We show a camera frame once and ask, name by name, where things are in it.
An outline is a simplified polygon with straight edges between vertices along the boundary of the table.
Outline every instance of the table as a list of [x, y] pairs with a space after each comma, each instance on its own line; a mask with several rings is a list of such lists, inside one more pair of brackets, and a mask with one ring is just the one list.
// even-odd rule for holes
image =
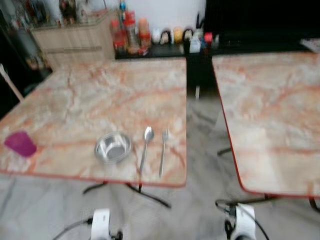
[[[186, 61], [97, 62], [54, 72], [0, 122], [0, 140], [24, 129], [37, 152], [23, 158], [0, 145], [0, 172], [158, 187], [183, 187], [187, 176]], [[154, 129], [142, 175], [145, 128]], [[162, 130], [169, 129], [159, 178]], [[97, 139], [121, 131], [130, 155], [105, 165], [94, 154]]]
[[320, 55], [212, 59], [241, 187], [320, 197]]

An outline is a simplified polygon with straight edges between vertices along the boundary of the stainless steel bowl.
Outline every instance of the stainless steel bowl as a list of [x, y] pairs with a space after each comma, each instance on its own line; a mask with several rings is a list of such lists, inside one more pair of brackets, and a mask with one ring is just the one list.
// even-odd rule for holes
[[94, 148], [95, 156], [104, 163], [123, 160], [131, 151], [131, 139], [126, 134], [115, 131], [101, 137]]

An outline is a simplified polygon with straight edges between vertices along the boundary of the metal fork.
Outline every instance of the metal fork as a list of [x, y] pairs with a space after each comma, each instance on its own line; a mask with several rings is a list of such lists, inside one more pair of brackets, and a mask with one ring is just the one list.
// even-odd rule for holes
[[162, 145], [162, 155], [161, 155], [161, 163], [160, 163], [160, 170], [159, 170], [159, 178], [162, 178], [163, 173], [164, 173], [165, 149], [166, 149], [166, 141], [168, 140], [168, 138], [169, 138], [169, 133], [168, 133], [168, 128], [166, 128], [162, 132], [163, 145]]

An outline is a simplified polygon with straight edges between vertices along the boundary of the wooden cabinet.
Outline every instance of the wooden cabinet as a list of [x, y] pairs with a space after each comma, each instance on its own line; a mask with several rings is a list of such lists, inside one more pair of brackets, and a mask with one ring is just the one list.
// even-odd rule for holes
[[109, 26], [116, 17], [115, 11], [108, 11], [93, 23], [35, 28], [32, 35], [53, 70], [64, 64], [110, 60], [115, 52]]

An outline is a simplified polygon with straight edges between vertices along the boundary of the marble floor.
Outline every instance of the marble floor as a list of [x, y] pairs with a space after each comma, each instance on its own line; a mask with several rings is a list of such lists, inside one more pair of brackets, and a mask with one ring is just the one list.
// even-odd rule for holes
[[[125, 240], [225, 240], [215, 199], [247, 197], [239, 186], [231, 153], [217, 156], [229, 141], [217, 93], [187, 99], [187, 182], [184, 188], [146, 187], [172, 203], [168, 210], [124, 185], [107, 185], [82, 195], [92, 182], [0, 175], [0, 240], [51, 240], [95, 209], [111, 210], [111, 231]], [[255, 204], [256, 218], [271, 240], [319, 240], [320, 214], [306, 199]], [[88, 240], [80, 226], [61, 240]], [[264, 239], [257, 229], [258, 240]]]

